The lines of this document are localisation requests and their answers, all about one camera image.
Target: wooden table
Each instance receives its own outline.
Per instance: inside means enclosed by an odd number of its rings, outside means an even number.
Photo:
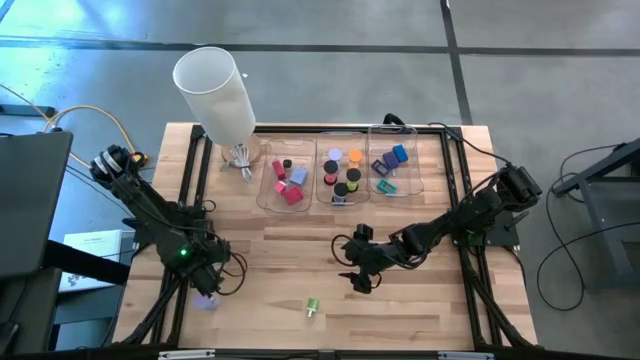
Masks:
[[[153,187],[167,200],[176,200],[193,124],[167,125]],[[466,139],[491,151],[485,126],[463,127]],[[277,134],[259,135],[262,140]],[[315,135],[299,135],[314,138]],[[221,149],[214,146],[204,199],[217,203],[211,215],[220,236],[249,263],[247,280],[232,296],[222,297],[215,311],[194,307],[189,290],[180,338],[181,347],[262,349],[437,350],[472,349],[471,331],[458,253],[445,240],[417,270],[392,268],[370,295],[356,293],[338,277],[348,271],[333,259],[329,243],[337,234],[351,234],[365,222],[376,239],[412,222],[429,221],[449,207],[448,188],[439,139],[419,135],[418,152],[424,192],[410,202],[376,202],[356,210],[337,210],[313,199],[306,213],[285,215],[256,205],[262,165],[256,179],[246,183],[238,171],[221,172]],[[495,171],[493,158],[466,148],[472,182]],[[459,179],[455,150],[453,163]],[[195,165],[193,199],[199,164]],[[487,249],[496,301],[525,338],[536,342],[527,295],[518,263],[502,248]],[[229,265],[231,271],[237,271]],[[133,262],[126,286],[115,340],[123,339],[146,315],[160,289],[163,267],[150,247]],[[225,289],[235,287],[227,279]],[[320,301],[318,313],[308,318],[309,297]],[[487,316],[478,299],[483,334],[489,340]],[[169,332],[174,303],[168,306],[163,335]]]

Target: concrete floor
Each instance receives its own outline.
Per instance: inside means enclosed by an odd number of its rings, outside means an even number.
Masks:
[[[633,0],[449,3],[459,46],[640,47],[636,21],[640,3]],[[448,44],[437,0],[16,0],[0,22],[0,36],[227,44]],[[3,84],[58,109],[101,106],[116,115],[137,147],[152,157],[158,153],[166,122],[194,121],[171,80],[182,51],[0,44]],[[245,84],[258,121],[377,123],[385,113],[394,112],[410,123],[462,122],[448,54],[243,51],[233,55],[240,71],[248,75]],[[640,133],[640,56],[597,55],[460,56],[473,123],[488,125],[495,151],[526,166],[545,189],[557,178],[566,155],[629,141]],[[0,103],[17,101],[0,93]],[[2,132],[29,133],[42,125],[37,118],[0,119]],[[74,132],[73,148],[85,159],[112,143],[123,144],[113,124],[98,114],[77,112],[62,125]],[[572,160],[568,170],[579,170],[604,154],[585,154]],[[579,204],[554,199],[551,208],[565,239],[589,231],[586,211]],[[120,228],[122,216],[93,190],[66,177],[51,237]],[[587,293],[574,311],[550,309],[535,288],[540,260],[557,245],[544,201],[518,230],[540,344],[638,357],[640,292]],[[587,240],[572,248],[587,278],[597,275],[593,245]],[[541,287],[558,305],[578,296],[578,279],[564,254],[552,258]],[[106,307],[114,306],[114,297],[105,298]],[[81,326],[61,331],[64,343],[59,347],[96,345],[100,336],[93,333],[94,340],[78,343]],[[104,328],[104,322],[96,326]],[[62,339],[63,333],[76,334],[75,342]]]

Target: white cylinder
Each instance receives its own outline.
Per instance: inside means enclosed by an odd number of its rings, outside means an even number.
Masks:
[[[249,139],[256,117],[231,54],[216,47],[191,51],[173,69],[173,81],[211,141],[233,146]]]

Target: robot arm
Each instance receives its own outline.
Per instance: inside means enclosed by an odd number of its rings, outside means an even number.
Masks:
[[[371,276],[394,265],[407,270],[417,268],[445,235],[452,235],[454,239],[482,237],[499,213],[524,211],[535,205],[542,193],[524,167],[516,168],[511,164],[485,180],[489,181],[487,187],[475,194],[472,191],[455,208],[431,222],[411,224],[396,231],[389,235],[388,243],[370,242],[373,229],[359,224],[353,238],[342,249],[351,262],[349,265],[358,266],[360,271],[340,276],[348,278],[355,291],[369,294],[375,288]]]
[[[155,244],[162,264],[179,278],[189,278],[198,291],[220,290],[222,268],[229,261],[229,243],[213,231],[202,207],[166,201],[138,174],[139,163],[126,149],[112,145],[91,162],[96,182],[120,199],[135,216],[124,222],[136,229],[136,240]]]

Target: clear plastic bin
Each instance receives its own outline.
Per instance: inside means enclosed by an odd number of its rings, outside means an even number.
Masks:
[[[361,159],[357,163],[357,169],[360,170],[360,180],[358,183],[358,190],[350,192],[346,196],[346,201],[343,203],[333,202],[333,186],[327,185],[324,182],[324,176],[326,172],[324,170],[324,164],[329,159],[329,151],[332,149],[339,149],[342,152],[339,166],[340,170],[337,172],[336,183],[347,182],[347,170],[351,161],[349,160],[349,153],[353,150],[360,152]],[[316,197],[323,203],[329,203],[334,205],[354,205],[363,203],[369,200],[369,164],[367,162],[367,137],[363,133],[348,132],[348,131],[336,131],[336,132],[324,132],[318,134],[316,138]]]
[[[289,159],[292,166],[284,169],[287,174],[287,188],[298,186],[290,183],[288,179],[295,168],[307,170],[307,179],[300,189],[303,198],[293,205],[287,204],[284,196],[275,190],[278,178],[273,170],[273,162],[279,160],[281,163]],[[264,166],[262,170],[262,181],[260,192],[256,198],[256,203],[263,209],[278,213],[295,213],[309,209],[313,196],[313,181],[315,179],[316,167],[316,144],[305,139],[271,139],[265,145]]]
[[[392,152],[393,147],[402,145],[407,153],[407,161],[382,177],[371,166],[376,160],[385,163],[383,155]],[[406,197],[416,195],[424,190],[420,178],[420,161],[418,159],[418,132],[411,126],[376,125],[369,128],[367,138],[367,163],[369,167],[369,184],[371,190],[385,197]],[[381,179],[385,179],[396,191],[393,194],[385,194],[378,189]]]

